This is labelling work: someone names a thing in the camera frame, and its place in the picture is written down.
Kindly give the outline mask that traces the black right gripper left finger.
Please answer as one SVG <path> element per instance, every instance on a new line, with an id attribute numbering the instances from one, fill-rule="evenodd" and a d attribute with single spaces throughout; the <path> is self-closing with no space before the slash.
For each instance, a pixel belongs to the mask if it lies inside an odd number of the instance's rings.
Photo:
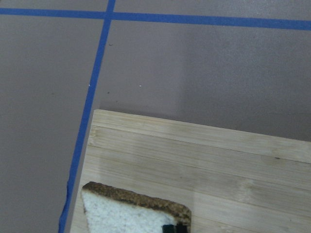
<path id="1" fill-rule="evenodd" d="M 175 233 L 175 226 L 174 225 L 163 225 L 162 226 L 163 233 Z"/>

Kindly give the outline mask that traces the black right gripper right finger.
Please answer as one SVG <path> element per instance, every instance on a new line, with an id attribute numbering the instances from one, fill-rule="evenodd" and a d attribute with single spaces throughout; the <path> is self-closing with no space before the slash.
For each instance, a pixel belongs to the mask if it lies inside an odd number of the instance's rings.
<path id="1" fill-rule="evenodd" d="M 176 225 L 176 233 L 188 233 L 188 227 L 186 225 Z"/>

